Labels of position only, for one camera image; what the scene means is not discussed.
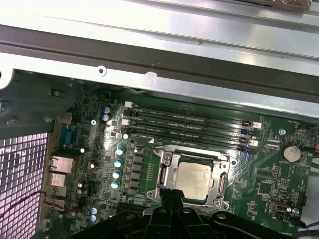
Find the green circuit board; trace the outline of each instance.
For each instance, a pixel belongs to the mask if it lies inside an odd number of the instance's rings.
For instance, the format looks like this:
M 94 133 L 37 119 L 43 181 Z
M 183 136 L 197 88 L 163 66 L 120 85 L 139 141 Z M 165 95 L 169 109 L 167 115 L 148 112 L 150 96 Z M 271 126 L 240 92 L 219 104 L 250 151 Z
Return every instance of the green circuit board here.
M 126 102 L 133 106 L 126 108 Z M 104 107 L 110 108 L 107 121 L 102 120 Z M 124 112 L 131 113 L 125 117 Z M 282 233 L 297 232 L 290 219 L 298 220 L 301 216 L 313 154 L 301 150 L 299 159 L 289 162 L 283 158 L 282 149 L 286 145 L 310 146 L 300 124 L 303 122 L 144 94 L 82 90 L 73 107 L 72 124 L 63 126 L 60 141 L 64 149 L 90 149 L 79 157 L 67 186 L 65 204 L 79 208 L 76 216 L 66 215 L 71 224 L 69 235 L 112 216 L 119 202 L 158 205 L 147 198 L 147 192 L 157 185 L 160 157 L 152 150 L 145 151 L 139 168 L 135 168 L 134 150 L 137 146 L 155 148 L 170 144 L 230 155 L 236 163 L 228 173 L 228 211 Z M 251 145 L 243 143 L 239 136 L 243 134 L 253 140 Z M 124 150 L 122 155 L 116 154 L 119 147 Z M 119 168 L 114 167 L 117 159 L 122 161 Z M 98 162 L 98 167 L 90 168 L 92 162 Z M 118 188 L 113 189 L 115 170 L 120 170 L 121 176 Z M 131 187 L 136 170 L 138 186 Z M 83 180 L 89 189 L 79 194 L 77 183 Z M 278 215 L 270 200 L 297 208 L 300 213 Z M 98 210 L 94 222 L 89 220 L 91 207 Z

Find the wire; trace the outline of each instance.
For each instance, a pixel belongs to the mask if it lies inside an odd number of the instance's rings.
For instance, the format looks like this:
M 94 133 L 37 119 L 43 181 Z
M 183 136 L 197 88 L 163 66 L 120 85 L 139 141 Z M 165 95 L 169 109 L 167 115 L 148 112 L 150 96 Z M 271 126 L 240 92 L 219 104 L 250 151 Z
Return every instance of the wire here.
M 300 231 L 293 234 L 295 238 L 303 238 L 303 237 L 319 237 L 319 230 L 305 230 Z
M 13 203 L 10 207 L 8 207 L 7 210 L 5 210 L 3 213 L 0 214 L 0 218 L 3 218 L 5 216 L 5 214 L 7 212 L 9 212 L 11 209 L 15 208 L 17 205 L 19 205 L 20 203 L 24 202 L 25 200 L 27 200 L 28 198 L 30 197 L 33 197 L 35 194 L 38 194 L 38 193 L 41 193 L 44 195 L 44 198 L 46 198 L 46 192 L 43 192 L 43 191 L 36 191 L 36 192 L 33 192 L 31 193 L 29 196 L 26 196 L 22 199 L 20 199 L 19 201 L 17 201 L 16 203 Z
M 33 192 L 33 193 L 31 193 L 30 195 L 28 195 L 28 196 L 26 196 L 26 197 L 24 197 L 24 198 L 21 198 L 19 201 L 17 201 L 17 202 L 15 202 L 15 203 L 13 203 L 10 207 L 8 207 L 8 209 L 7 210 L 5 210 L 3 213 L 1 213 L 0 214 L 0 218 L 3 218 L 4 216 L 5 216 L 5 214 L 6 213 L 8 213 L 10 210 L 12 210 L 13 208 L 15 208 L 17 205 L 19 205 L 20 203 L 22 203 L 22 202 L 24 202 L 25 200 L 27 200 L 27 199 L 29 199 L 30 197 L 33 197 L 34 195 L 36 195 L 36 194 L 43 194 L 43 198 L 42 198 L 42 203 L 45 203 L 45 204 L 48 204 L 48 205 L 50 205 L 51 207 L 57 207 L 57 208 L 60 208 L 60 209 L 62 209 L 63 211 L 74 211 L 74 210 L 69 210 L 69 209 L 66 209 L 65 207 L 62 207 L 62 206 L 60 206 L 60 205 L 58 205 L 58 204 L 56 204 L 56 203 L 52 203 L 52 202 L 48 202 L 47 200 L 46 200 L 46 192 L 44 192 L 44 191 L 36 191 L 36 192 Z
M 319 225 L 319 222 L 315 222 L 315 223 L 308 224 L 306 227 L 307 228 L 312 228 L 312 227 L 315 227 L 315 226 L 318 226 L 318 225 Z
M 319 169 L 319 164 L 317 164 L 317 163 L 311 163 L 311 167 L 312 167 L 312 168 Z

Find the ram slot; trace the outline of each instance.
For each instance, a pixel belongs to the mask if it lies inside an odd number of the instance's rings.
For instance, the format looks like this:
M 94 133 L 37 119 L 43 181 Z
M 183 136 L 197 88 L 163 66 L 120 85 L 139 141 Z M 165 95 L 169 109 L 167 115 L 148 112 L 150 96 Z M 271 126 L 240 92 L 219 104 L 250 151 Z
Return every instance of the ram slot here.
M 136 117 L 151 117 L 161 120 L 169 120 L 173 122 L 191 123 L 194 125 L 204 125 L 213 128 L 229 130 L 230 128 L 237 129 L 240 132 L 241 129 L 247 127 L 242 123 L 225 122 L 222 119 L 200 118 L 195 116 L 187 116 L 170 112 L 162 112 L 155 110 L 144 110 L 140 108 L 133 109 L 136 112 Z
M 201 140 L 187 140 L 187 139 L 180 139 L 179 137 L 167 137 L 162 136 L 158 133 L 151 133 L 145 130 L 134 130 L 132 131 L 133 135 L 139 135 L 139 136 L 146 136 L 146 137 L 158 137 L 159 140 L 163 140 L 165 142 L 179 144 L 179 145 L 185 145 L 185 146 L 192 146 L 192 147 L 199 147 L 199 148 L 213 148 L 213 147 L 221 147 L 221 148 L 227 148 L 227 149 L 234 149 L 242 152 L 249 152 L 249 148 L 245 146 L 237 146 L 233 144 L 225 145 L 223 143 L 218 142 L 202 142 Z
M 218 142 L 225 145 L 242 145 L 248 143 L 248 139 L 242 138 L 242 139 L 227 139 L 224 137 L 219 136 L 210 136 L 210 135 L 203 135 L 203 134 L 192 134 L 188 132 L 183 131 L 177 131 L 177 130 L 171 130 L 171 129 L 163 129 L 163 128 L 156 128 L 156 127 L 149 127 L 149 126 L 139 126 L 139 125 L 133 125 L 130 127 L 130 129 L 134 129 L 136 131 L 143 130 L 148 133 L 157 134 L 157 136 L 164 136 L 164 137 L 172 137 L 174 139 L 180 139 L 180 140 L 192 140 L 196 142 Z
M 150 107 L 150 106 L 143 106 L 139 105 L 140 110 L 146 110 L 146 111 L 152 111 L 152 112 L 165 112 L 165 113 L 172 113 L 172 114 L 178 114 L 184 116 L 185 114 L 188 114 L 187 112 L 184 111 L 178 111 L 178 110 L 168 110 L 168 109 L 161 109 L 158 107 Z M 241 120 L 241 119 L 230 119 L 230 118 L 224 118 L 224 117 L 216 117 L 216 116 L 205 116 L 205 115 L 199 115 L 199 114 L 193 114 L 192 115 L 194 118 L 199 118 L 199 119 L 206 119 L 206 120 L 218 120 L 222 122 L 227 122 L 227 123 L 233 123 L 233 124 L 239 124 L 239 125 L 246 125 L 247 123 L 249 124 L 248 121 Z
M 165 129 L 177 129 L 187 132 L 201 133 L 210 136 L 222 136 L 229 139 L 240 139 L 250 133 L 250 131 L 246 129 L 229 128 L 228 130 L 226 130 L 201 125 L 170 122 L 167 120 L 159 120 L 149 117 L 139 117 L 133 120 L 133 122 L 137 125 L 142 126 L 157 126 Z

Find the screw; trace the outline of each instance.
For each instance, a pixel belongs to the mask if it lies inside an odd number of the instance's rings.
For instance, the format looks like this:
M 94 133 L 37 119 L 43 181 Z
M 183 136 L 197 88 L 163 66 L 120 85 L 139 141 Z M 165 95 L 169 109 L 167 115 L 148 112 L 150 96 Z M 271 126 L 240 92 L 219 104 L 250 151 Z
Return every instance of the screw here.
M 46 117 L 46 118 L 44 118 L 44 121 L 46 122 L 46 123 L 50 123 L 50 122 L 52 122 L 54 119 L 52 118 L 52 117 Z
M 188 213 L 191 213 L 191 209 L 189 209 L 189 208 L 184 208 L 184 209 L 183 209 L 183 213 L 187 213 L 187 214 L 188 214 Z
M 17 119 L 9 119 L 7 120 L 6 124 L 8 125 L 13 125 L 13 124 L 16 124 L 18 123 L 18 120 Z
M 165 154 L 165 155 L 164 155 L 164 159 L 165 159 L 165 160 L 170 160 L 170 154 L 168 154 L 168 153 Z
M 295 214 L 295 215 L 299 215 L 300 211 L 299 211 L 298 208 L 294 208 L 294 209 L 292 210 L 292 213 Z
M 286 134 L 286 131 L 285 131 L 283 128 L 281 128 L 281 129 L 279 130 L 279 134 L 280 134 L 280 135 L 285 135 L 285 134 Z
M 226 219 L 226 215 L 223 214 L 223 213 L 217 214 L 217 217 L 218 217 L 219 219 Z
M 1 102 L 0 102 L 0 113 L 5 112 L 5 111 L 6 111 L 6 107 L 2 106 Z
M 214 201 L 214 205 L 217 206 L 217 207 L 219 207 L 219 206 L 220 206 L 220 201 L 215 200 L 215 201 Z

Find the integrated circuit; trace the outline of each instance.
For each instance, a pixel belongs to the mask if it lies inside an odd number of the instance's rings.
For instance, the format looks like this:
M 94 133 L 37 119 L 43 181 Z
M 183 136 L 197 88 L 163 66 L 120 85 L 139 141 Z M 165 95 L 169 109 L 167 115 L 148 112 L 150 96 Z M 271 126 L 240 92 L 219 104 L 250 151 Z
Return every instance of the integrated circuit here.
M 204 201 L 213 185 L 211 174 L 208 165 L 181 162 L 175 176 L 175 189 L 182 190 L 187 199 Z
M 273 187 L 272 182 L 260 182 L 258 194 L 259 195 L 270 195 Z

